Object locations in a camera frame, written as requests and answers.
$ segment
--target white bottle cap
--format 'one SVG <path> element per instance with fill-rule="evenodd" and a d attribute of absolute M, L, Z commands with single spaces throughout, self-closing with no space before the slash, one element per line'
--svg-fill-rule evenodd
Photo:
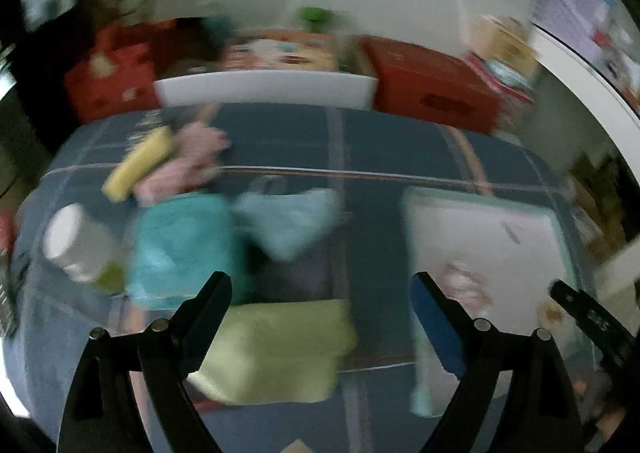
<path fill-rule="evenodd" d="M 78 235 L 87 220 L 80 204 L 71 204 L 58 211 L 49 223 L 44 236 L 43 251 L 60 267 L 68 267 L 78 262 Z"/>

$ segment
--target white cylindrical container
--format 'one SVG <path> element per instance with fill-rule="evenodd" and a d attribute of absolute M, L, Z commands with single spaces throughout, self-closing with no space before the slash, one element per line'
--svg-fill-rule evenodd
<path fill-rule="evenodd" d="M 122 246 L 109 229 L 80 204 L 58 211 L 44 235 L 44 255 L 62 267 L 73 281 L 88 283 L 106 292 L 122 292 Z"/>

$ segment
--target pink cloth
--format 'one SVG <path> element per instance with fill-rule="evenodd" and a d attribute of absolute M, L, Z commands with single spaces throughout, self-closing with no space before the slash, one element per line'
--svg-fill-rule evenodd
<path fill-rule="evenodd" d="M 220 152 L 231 146 L 226 133 L 191 122 L 177 135 L 178 157 L 165 163 L 134 187 L 141 206 L 201 188 L 220 174 Z"/>

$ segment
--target bed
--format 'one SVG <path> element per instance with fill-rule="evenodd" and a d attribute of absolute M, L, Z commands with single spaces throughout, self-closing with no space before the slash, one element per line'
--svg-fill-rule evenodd
<path fill-rule="evenodd" d="M 131 199 L 111 204 L 100 187 L 143 115 L 116 115 L 79 128 L 24 207 L 12 263 L 24 281 L 20 325 L 4 343 L 4 358 L 18 396 L 52 439 L 89 331 L 100 325 L 114 335 L 125 332 L 132 308 L 124 297 L 71 282 L 44 258 L 42 236 L 58 209 L 80 202 L 116 236 L 126 237 L 137 205 Z M 177 127 L 193 109 L 167 108 L 163 115 Z M 295 104 L 226 105 L 215 125 L 233 143 L 215 189 L 236 195 L 258 175 L 281 174 L 293 192 L 318 186 L 338 190 L 351 222 L 332 247 L 333 291 L 349 297 L 359 338 L 339 388 L 324 403 L 204 414 L 224 451 L 275 453 L 296 439 L 315 453 L 420 450 L 436 420 L 409 412 L 414 348 L 401 219 L 401 198 L 409 186 L 491 194 L 554 210 L 578 285 L 590 289 L 590 260 L 557 181 L 542 160 L 517 146 L 400 116 Z M 152 411 L 148 419 L 156 451 L 169 451 Z M 491 423 L 485 427 L 476 447 L 488 444 Z"/>

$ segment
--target teal towel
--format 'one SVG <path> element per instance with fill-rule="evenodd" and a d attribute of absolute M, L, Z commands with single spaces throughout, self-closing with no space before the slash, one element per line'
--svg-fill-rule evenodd
<path fill-rule="evenodd" d="M 232 303 L 248 293 L 242 243 L 223 195 L 187 193 L 140 216 L 127 293 L 149 310 L 175 310 L 215 271 L 233 284 Z"/>

